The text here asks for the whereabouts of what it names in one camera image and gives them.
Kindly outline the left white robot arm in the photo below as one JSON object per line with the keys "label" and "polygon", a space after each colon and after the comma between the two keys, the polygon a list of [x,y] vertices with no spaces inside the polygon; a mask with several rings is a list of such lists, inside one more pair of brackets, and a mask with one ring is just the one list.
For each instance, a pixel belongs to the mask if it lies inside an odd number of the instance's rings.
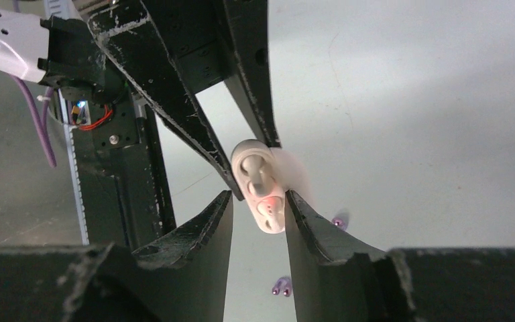
{"label": "left white robot arm", "polygon": [[73,1],[73,18],[0,10],[0,71],[117,102],[135,89],[238,199],[229,159],[196,95],[225,83],[256,138],[280,147],[272,105],[267,1]]}

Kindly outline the white earbud charging case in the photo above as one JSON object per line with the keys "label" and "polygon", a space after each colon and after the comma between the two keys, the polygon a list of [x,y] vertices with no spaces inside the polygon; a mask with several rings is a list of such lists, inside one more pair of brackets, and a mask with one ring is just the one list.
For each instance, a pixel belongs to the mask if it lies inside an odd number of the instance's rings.
{"label": "white earbud charging case", "polygon": [[316,205],[305,165],[288,150],[243,140],[232,152],[231,169],[257,226],[265,233],[285,231],[287,191]]}

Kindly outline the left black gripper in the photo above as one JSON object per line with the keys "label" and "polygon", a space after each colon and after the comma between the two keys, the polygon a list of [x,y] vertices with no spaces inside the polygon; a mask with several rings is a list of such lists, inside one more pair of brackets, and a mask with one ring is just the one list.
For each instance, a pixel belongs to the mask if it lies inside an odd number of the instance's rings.
{"label": "left black gripper", "polygon": [[243,199],[196,93],[224,82],[255,137],[279,148],[267,1],[119,1],[87,24],[98,47],[164,122]]}

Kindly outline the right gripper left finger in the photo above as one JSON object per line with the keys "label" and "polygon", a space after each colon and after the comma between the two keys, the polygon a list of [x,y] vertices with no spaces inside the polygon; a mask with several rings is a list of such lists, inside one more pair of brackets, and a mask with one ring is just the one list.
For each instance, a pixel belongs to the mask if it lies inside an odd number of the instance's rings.
{"label": "right gripper left finger", "polygon": [[222,321],[233,197],[131,251],[0,247],[0,321]]}

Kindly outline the white earbud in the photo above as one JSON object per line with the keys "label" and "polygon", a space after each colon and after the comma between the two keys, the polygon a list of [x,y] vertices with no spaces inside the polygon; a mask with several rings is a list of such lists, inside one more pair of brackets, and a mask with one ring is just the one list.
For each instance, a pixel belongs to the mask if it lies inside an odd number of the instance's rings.
{"label": "white earbud", "polygon": [[241,169],[249,180],[248,191],[256,197],[266,197],[273,191],[273,183],[267,173],[267,162],[257,154],[245,157]]}

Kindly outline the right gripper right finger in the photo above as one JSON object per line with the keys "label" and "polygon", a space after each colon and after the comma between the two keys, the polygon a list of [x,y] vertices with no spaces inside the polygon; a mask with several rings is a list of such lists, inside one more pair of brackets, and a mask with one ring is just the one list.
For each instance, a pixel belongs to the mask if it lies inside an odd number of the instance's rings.
{"label": "right gripper right finger", "polygon": [[515,321],[515,248],[379,250],[286,195],[299,321]]}

